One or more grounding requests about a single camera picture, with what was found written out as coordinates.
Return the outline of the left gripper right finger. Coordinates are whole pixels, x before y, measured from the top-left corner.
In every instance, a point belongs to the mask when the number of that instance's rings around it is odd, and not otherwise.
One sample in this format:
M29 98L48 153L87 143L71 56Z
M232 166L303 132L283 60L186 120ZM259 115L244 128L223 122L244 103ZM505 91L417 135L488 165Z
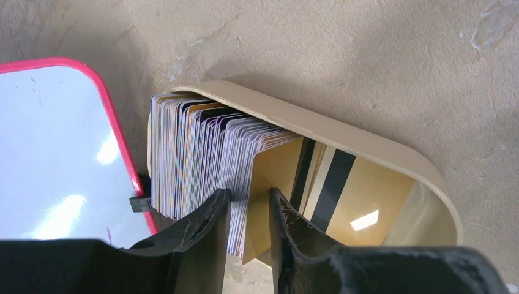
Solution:
M347 263L352 251L327 236L270 189L270 240L276 293L365 293L361 273Z

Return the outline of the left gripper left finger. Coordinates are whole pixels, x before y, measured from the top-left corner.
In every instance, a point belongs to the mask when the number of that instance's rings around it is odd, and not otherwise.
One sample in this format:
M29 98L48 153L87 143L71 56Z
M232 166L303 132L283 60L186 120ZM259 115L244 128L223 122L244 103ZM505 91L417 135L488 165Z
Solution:
M145 272L131 293L221 293L230 230L230 191L215 190L197 209L133 245Z

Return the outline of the gold credit card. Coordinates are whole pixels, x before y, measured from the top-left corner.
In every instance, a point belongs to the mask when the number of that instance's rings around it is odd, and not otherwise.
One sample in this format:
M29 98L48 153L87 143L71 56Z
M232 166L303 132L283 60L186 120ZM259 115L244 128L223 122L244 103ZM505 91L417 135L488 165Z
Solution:
M243 265L256 259L271 247L269 228L270 190L278 188L292 197L299 176L306 176L312 160L315 141L297 137L259 152L253 157L248 188L248 207L242 213L237 255Z

